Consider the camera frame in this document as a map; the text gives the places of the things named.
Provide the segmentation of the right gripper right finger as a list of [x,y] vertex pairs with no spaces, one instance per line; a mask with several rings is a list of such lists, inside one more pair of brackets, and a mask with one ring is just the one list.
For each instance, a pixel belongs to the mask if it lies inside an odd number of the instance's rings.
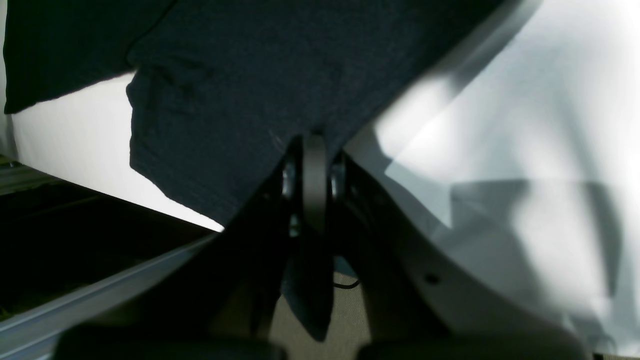
[[490,289],[409,221],[341,153],[330,171],[334,243],[361,283],[371,343],[359,360],[589,360],[569,331]]

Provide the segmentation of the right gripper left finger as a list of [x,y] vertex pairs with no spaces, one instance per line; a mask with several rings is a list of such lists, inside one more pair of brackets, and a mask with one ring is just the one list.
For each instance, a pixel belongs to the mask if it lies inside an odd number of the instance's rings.
[[57,360],[285,360],[268,341],[297,171],[284,165],[201,252],[133,301],[128,325],[67,330]]

